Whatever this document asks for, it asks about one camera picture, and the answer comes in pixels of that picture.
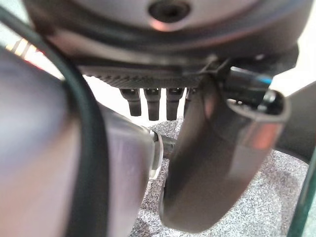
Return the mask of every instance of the dark gray plastic part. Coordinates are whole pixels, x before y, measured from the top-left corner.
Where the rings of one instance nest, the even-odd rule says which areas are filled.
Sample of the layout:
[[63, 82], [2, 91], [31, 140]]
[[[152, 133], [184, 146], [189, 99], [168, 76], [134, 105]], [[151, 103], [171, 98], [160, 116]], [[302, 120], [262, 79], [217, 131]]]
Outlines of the dark gray plastic part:
[[309, 163], [316, 139], [316, 82], [290, 95], [292, 114], [276, 149]]
[[233, 105], [209, 81], [186, 113], [160, 203], [162, 222], [197, 233], [214, 225], [239, 199], [273, 148], [289, 105], [278, 115]]

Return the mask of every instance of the black hose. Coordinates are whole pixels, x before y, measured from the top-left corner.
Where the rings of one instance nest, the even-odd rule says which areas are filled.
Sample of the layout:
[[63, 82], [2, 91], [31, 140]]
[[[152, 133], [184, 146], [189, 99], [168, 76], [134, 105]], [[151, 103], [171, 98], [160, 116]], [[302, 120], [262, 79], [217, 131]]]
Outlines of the black hose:
[[42, 51], [59, 69], [78, 107], [81, 157], [65, 236], [104, 237], [108, 220], [109, 160], [99, 106], [82, 74], [59, 50], [3, 7], [0, 7], [0, 20]]

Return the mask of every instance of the black plastic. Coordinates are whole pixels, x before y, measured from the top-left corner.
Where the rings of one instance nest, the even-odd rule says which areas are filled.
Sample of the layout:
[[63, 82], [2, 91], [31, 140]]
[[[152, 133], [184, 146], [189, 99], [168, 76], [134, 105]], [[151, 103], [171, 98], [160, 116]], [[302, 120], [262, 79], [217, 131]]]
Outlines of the black plastic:
[[150, 121], [159, 120], [159, 103], [161, 89], [144, 89], [148, 105], [148, 117]]
[[288, 99], [292, 114], [276, 149], [309, 163], [316, 138], [316, 82], [290, 95]]
[[179, 100], [183, 96], [183, 88], [171, 88], [166, 90], [167, 94], [167, 120], [177, 120]]
[[120, 89], [124, 99], [128, 101], [130, 115], [141, 116], [142, 107], [139, 96], [139, 89]]
[[184, 111], [183, 111], [183, 116], [186, 115], [187, 110], [189, 108], [189, 104], [192, 100], [192, 96], [196, 93], [197, 89], [196, 88], [187, 88], [187, 94], [186, 94], [186, 102], [184, 104]]

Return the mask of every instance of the gray carpet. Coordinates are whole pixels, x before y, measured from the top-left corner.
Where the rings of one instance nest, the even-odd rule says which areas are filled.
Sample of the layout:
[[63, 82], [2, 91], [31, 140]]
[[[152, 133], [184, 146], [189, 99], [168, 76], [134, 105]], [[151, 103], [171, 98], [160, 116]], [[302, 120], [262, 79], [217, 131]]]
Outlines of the gray carpet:
[[[152, 129], [176, 138], [181, 124], [179, 119]], [[284, 237], [308, 166], [294, 157], [272, 151], [234, 207], [212, 228], [195, 235], [167, 228], [159, 219], [158, 198], [167, 168], [168, 160], [164, 159], [159, 177], [147, 186], [130, 237]]]

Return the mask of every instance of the black cable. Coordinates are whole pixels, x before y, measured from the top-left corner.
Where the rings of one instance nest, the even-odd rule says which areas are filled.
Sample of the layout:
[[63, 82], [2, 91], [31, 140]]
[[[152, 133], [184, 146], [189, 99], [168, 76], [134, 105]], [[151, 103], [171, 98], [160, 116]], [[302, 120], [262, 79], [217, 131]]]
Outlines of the black cable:
[[297, 201], [293, 220], [287, 237], [301, 237], [306, 228], [306, 221], [313, 200], [316, 198], [316, 147], [303, 183], [300, 197]]
[[42, 51], [65, 77], [81, 122], [81, 157], [66, 236], [104, 237], [108, 220], [109, 161], [99, 106], [82, 74], [59, 50], [1, 6], [0, 20]]

